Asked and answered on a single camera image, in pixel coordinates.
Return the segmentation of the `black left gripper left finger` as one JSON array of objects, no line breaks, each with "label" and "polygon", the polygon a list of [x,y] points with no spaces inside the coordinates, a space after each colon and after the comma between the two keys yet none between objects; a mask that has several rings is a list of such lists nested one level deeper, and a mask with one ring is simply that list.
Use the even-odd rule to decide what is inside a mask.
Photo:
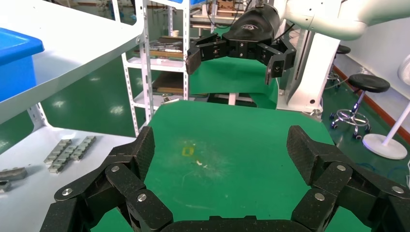
[{"label": "black left gripper left finger", "polygon": [[41,231],[89,232],[112,209],[135,232],[159,232],[170,225],[172,212],[144,183],[154,150],[148,126],[133,142],[114,147],[98,168],[55,193]]}]

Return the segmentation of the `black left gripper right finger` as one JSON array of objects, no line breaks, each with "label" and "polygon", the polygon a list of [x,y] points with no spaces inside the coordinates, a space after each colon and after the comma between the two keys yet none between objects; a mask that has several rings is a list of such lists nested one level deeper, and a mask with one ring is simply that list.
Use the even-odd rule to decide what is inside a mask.
[{"label": "black left gripper right finger", "polygon": [[289,128],[286,147],[310,186],[293,210],[292,221],[323,232],[342,207],[374,232],[409,231],[408,189],[357,165],[335,145],[314,141],[300,126]]}]

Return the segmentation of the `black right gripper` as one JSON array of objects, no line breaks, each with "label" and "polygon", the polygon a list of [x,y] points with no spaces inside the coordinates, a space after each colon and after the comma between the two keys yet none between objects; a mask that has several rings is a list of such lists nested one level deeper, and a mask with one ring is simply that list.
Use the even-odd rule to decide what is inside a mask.
[{"label": "black right gripper", "polygon": [[186,58],[186,71],[192,75],[203,61],[222,58],[256,59],[266,66],[264,82],[269,85],[274,78],[292,68],[296,48],[285,38],[274,42],[280,27],[277,10],[268,4],[254,7],[240,16],[222,35],[211,33],[190,43]]}]

